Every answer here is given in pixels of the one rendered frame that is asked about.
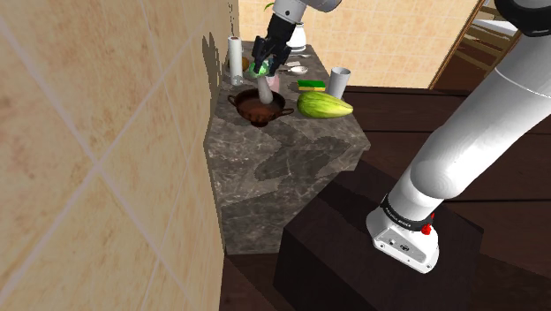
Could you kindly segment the green and yellow sponge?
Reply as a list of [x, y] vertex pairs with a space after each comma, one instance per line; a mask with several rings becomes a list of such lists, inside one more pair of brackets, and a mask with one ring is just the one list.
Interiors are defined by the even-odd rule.
[[322, 80], [297, 80], [298, 90], [300, 91], [321, 91], [326, 90], [326, 85]]

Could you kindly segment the dark robot stand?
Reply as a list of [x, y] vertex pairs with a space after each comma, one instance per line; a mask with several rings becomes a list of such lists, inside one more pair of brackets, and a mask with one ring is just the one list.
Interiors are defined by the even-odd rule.
[[440, 206], [435, 268], [407, 267], [376, 249], [366, 228], [367, 214], [395, 183], [359, 163], [284, 227], [274, 286], [296, 311], [467, 311], [483, 229]]

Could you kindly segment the green melon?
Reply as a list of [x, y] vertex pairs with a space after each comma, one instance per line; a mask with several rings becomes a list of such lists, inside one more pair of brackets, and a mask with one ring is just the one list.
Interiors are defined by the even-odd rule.
[[297, 100], [298, 111], [309, 118], [340, 118], [353, 112], [353, 107], [332, 95], [308, 91]]

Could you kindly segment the white plant pot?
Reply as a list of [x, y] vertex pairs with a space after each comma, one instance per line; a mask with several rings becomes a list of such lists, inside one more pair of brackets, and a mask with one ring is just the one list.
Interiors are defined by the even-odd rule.
[[286, 42], [286, 45], [291, 47], [291, 51], [293, 53], [304, 51], [306, 49], [306, 33], [303, 23], [297, 23], [291, 38]]

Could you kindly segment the white paper towel roll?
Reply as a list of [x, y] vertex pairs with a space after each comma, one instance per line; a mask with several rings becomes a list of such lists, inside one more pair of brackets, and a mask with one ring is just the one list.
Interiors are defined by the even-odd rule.
[[230, 69], [230, 83], [240, 86], [243, 82], [242, 41], [237, 36], [228, 37], [228, 60]]

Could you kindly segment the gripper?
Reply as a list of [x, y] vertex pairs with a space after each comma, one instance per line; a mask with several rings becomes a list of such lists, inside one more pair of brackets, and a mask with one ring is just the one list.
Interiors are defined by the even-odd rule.
[[276, 14], [272, 15], [265, 39], [257, 36], [254, 41], [252, 50], [253, 73], [260, 73], [262, 64], [269, 55], [268, 48], [273, 48], [272, 57], [268, 61], [268, 75], [276, 74], [277, 69], [286, 62], [291, 53], [291, 47], [287, 45], [287, 42], [291, 39], [295, 27], [295, 22], [289, 22]]

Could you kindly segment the grey cup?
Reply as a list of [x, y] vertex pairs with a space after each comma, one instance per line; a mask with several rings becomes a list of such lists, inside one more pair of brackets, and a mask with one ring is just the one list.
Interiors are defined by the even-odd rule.
[[344, 67], [333, 67], [330, 72], [326, 93], [341, 99], [347, 86], [351, 71]]

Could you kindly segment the white vase with green top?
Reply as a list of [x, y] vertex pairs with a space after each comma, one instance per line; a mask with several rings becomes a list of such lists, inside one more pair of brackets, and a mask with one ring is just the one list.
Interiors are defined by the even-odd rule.
[[252, 62], [249, 66], [248, 72], [252, 78], [257, 80], [260, 102], [263, 104], [272, 103], [273, 94], [272, 90], [269, 88], [267, 81], [267, 76], [269, 74], [268, 62], [264, 61], [261, 64]]

